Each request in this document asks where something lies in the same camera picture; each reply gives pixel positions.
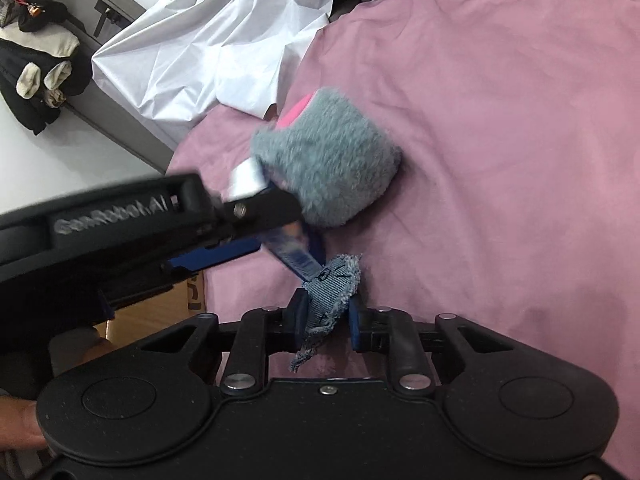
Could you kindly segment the person's left hand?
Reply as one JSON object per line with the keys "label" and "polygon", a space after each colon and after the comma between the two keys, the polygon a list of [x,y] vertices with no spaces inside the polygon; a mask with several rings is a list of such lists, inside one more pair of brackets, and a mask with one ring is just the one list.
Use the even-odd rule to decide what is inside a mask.
{"label": "person's left hand", "polygon": [[9,450],[43,450],[46,439],[37,422],[36,402],[13,396],[0,398],[0,448]]}

